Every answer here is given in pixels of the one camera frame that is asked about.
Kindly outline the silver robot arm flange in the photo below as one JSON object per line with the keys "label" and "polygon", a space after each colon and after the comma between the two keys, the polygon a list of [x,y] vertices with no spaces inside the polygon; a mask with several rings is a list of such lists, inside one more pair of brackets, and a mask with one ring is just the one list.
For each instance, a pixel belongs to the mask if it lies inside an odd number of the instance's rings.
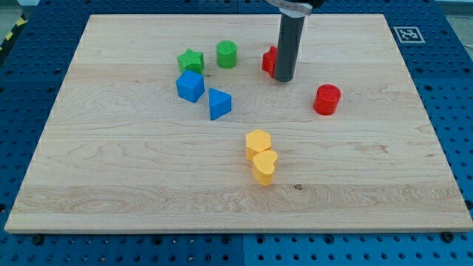
{"label": "silver robot arm flange", "polygon": [[291,18],[310,16],[313,11],[321,7],[325,0],[265,0],[268,4],[277,7],[282,14]]}

